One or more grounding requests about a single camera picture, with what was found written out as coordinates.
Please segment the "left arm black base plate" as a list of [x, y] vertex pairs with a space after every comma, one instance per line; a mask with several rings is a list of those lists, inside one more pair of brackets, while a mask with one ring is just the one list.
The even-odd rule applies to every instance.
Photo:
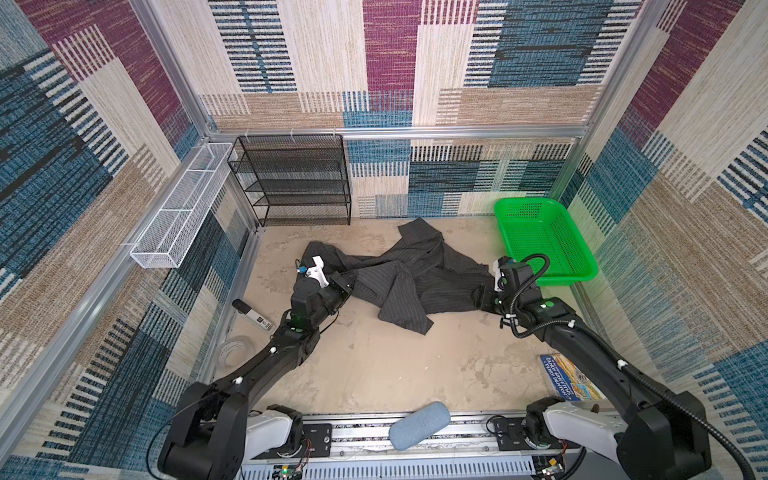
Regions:
[[300, 430], [292, 429], [280, 453], [287, 458], [328, 458], [331, 454], [332, 434], [333, 426], [330, 423], [303, 424]]

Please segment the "dark pinstriped long sleeve shirt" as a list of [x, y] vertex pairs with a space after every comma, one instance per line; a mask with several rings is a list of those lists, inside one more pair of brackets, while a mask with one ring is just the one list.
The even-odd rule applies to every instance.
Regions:
[[378, 318], [425, 335], [432, 314], [480, 308], [483, 290], [493, 288], [489, 267], [456, 251], [443, 234], [418, 218], [398, 227], [400, 240], [379, 256], [348, 255], [312, 241], [301, 260], [318, 256], [325, 274], [338, 273], [351, 295], [379, 308]]

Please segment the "blue-grey fuzzy microphone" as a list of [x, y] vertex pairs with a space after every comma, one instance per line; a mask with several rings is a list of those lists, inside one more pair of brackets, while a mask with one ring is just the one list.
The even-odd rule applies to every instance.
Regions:
[[448, 408], [441, 402], [432, 402], [393, 423], [389, 440], [396, 450], [404, 451], [447, 427], [450, 422]]

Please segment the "colourful treehouse book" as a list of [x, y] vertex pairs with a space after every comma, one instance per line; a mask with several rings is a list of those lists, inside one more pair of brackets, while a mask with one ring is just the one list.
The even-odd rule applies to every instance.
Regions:
[[603, 401], [607, 397], [561, 353], [539, 356], [544, 378], [552, 395], [566, 401]]

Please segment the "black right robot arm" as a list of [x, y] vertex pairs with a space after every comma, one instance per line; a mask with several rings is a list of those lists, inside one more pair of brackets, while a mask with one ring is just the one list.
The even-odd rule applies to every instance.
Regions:
[[631, 479], [690, 479], [712, 465], [702, 403], [676, 394], [632, 366], [575, 310], [543, 297], [527, 260], [494, 264], [494, 281], [473, 293], [475, 304], [500, 317], [500, 326], [531, 335], [570, 360], [615, 408], [622, 422], [555, 397], [530, 404], [523, 428], [532, 446], [563, 440], [610, 459]]

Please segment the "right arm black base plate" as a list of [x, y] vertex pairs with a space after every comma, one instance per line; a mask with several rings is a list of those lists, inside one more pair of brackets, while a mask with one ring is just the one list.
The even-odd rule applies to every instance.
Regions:
[[578, 450], [580, 445], [562, 440], [544, 440], [536, 443], [530, 440], [525, 431], [523, 417], [493, 415], [486, 420], [486, 431], [496, 440], [500, 451], [553, 450], [568, 452]]

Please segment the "black white remote control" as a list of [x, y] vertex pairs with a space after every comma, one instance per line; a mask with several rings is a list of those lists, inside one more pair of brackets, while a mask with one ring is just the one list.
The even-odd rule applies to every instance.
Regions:
[[261, 330], [267, 333], [271, 333], [275, 329], [275, 324], [264, 316], [256, 312], [250, 305], [241, 299], [235, 299], [232, 301], [232, 307], [241, 315], [244, 315], [251, 323], [259, 327]]

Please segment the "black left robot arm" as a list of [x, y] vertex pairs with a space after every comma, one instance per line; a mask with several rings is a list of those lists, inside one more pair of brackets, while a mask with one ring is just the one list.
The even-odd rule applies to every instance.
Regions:
[[159, 472], [176, 479], [234, 479], [250, 457], [246, 431], [252, 407], [311, 355], [321, 338], [320, 325], [351, 293], [338, 272], [324, 281], [298, 276], [291, 308], [267, 346], [233, 373], [184, 391], [158, 455]]

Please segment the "green plastic basket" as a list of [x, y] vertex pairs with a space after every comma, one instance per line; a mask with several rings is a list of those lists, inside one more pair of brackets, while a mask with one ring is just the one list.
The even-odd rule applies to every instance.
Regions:
[[540, 286], [571, 286], [594, 279], [599, 268], [580, 230], [559, 202], [545, 198], [504, 198], [494, 205], [507, 255], [521, 260], [545, 254], [550, 260]]

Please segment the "clear tape roll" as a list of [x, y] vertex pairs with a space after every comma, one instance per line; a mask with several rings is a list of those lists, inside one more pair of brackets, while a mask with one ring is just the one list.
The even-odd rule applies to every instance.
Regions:
[[254, 355], [254, 344], [247, 336], [234, 336], [224, 341], [216, 350], [216, 362], [220, 369], [231, 370], [243, 365]]

